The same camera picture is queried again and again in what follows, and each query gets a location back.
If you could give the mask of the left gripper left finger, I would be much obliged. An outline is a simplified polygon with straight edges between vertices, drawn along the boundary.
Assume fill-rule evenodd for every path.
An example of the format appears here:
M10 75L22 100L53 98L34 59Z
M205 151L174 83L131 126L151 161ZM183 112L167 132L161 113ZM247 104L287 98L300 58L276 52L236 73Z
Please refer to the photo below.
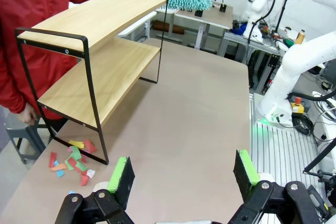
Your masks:
M67 195L55 223L133 223L126 208L134 178L130 158L120 157L106 189Z

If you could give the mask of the person's right hand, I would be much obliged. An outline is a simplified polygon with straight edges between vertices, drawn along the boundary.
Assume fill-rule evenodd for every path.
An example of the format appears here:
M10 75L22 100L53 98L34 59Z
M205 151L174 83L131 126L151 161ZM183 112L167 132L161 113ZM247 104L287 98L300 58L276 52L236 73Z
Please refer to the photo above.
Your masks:
M29 103L26 103L24 110L16 115L22 123L28 125L34 125L37 121L36 111Z

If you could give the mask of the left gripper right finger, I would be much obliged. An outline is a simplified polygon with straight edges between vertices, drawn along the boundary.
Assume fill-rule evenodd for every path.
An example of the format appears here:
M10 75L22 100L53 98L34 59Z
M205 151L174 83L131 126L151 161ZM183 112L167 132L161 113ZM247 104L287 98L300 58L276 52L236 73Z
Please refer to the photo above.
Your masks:
M284 187L260 179L247 150L237 150L234 175L243 204L229 223L260 223L265 214L274 214L280 223L320 223L319 215L300 181Z

